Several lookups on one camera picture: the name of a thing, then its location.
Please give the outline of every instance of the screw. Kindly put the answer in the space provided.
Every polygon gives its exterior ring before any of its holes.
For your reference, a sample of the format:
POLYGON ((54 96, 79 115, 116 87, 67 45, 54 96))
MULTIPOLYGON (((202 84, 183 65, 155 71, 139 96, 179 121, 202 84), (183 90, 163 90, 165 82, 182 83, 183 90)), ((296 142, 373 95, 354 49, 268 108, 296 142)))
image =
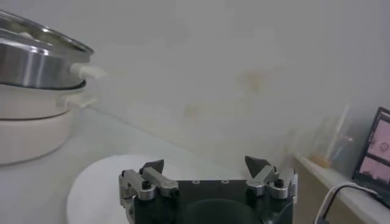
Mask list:
POLYGON ((146 189, 149 189, 151 188, 151 183, 149 181, 143 181, 142 182, 142 190, 146 190, 146 189))
POLYGON ((278 178, 274 181, 274 185, 275 187, 283 187, 285 185, 285 182, 282 179, 278 178))

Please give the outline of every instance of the stainless steel pot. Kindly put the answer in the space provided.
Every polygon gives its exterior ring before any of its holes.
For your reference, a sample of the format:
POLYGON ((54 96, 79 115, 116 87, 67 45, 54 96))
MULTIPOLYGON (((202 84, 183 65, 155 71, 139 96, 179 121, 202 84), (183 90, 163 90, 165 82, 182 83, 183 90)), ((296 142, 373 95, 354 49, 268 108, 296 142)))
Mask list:
POLYGON ((78 88, 84 81, 79 69, 90 61, 92 54, 91 48, 74 39, 0 10, 1 84, 78 88))

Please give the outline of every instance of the white pot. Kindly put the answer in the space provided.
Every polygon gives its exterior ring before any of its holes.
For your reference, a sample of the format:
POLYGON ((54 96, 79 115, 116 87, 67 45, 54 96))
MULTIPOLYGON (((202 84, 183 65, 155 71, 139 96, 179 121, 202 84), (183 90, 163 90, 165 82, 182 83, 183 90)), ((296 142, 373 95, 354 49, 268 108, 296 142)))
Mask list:
POLYGON ((0 85, 0 120, 56 116, 95 100, 84 93, 84 88, 48 90, 0 85))
POLYGON ((71 133, 73 112, 33 120, 0 121, 0 164, 47 154, 63 144, 71 133))

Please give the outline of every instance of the laptop screen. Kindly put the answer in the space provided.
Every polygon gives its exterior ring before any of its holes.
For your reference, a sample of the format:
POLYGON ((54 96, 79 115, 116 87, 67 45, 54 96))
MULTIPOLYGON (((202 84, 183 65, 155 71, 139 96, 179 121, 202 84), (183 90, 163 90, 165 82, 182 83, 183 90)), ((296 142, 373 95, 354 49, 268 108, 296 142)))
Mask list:
POLYGON ((390 187, 390 113, 379 108, 354 178, 390 187))

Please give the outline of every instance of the white cable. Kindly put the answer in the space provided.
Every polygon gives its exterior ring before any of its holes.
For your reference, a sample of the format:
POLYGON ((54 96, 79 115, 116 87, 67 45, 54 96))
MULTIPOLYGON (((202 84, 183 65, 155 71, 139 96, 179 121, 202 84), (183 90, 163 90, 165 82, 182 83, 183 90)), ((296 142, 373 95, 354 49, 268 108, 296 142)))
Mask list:
POLYGON ((320 207, 319 210, 318 210, 316 219, 314 220, 314 224, 318 224, 319 217, 320 217, 321 214, 322 214, 322 210, 324 210, 324 206, 327 204, 327 201, 328 201, 328 198, 329 198, 330 194, 331 194, 333 191, 339 189, 340 187, 344 187, 344 186, 352 186, 352 187, 358 188, 358 189, 360 189, 360 190, 362 190, 362 191, 370 192, 370 193, 373 193, 373 194, 378 194, 378 193, 376 193, 375 191, 373 191, 373 190, 371 190, 371 189, 368 189, 368 188, 365 188, 365 187, 361 187, 361 186, 359 186, 359 185, 357 185, 357 184, 355 184, 355 183, 352 183, 352 182, 346 182, 346 183, 342 183, 342 184, 336 185, 336 186, 332 187, 332 188, 328 191, 328 193, 326 194, 326 196, 325 196, 325 198, 324 198, 324 201, 322 202, 321 207, 320 207))

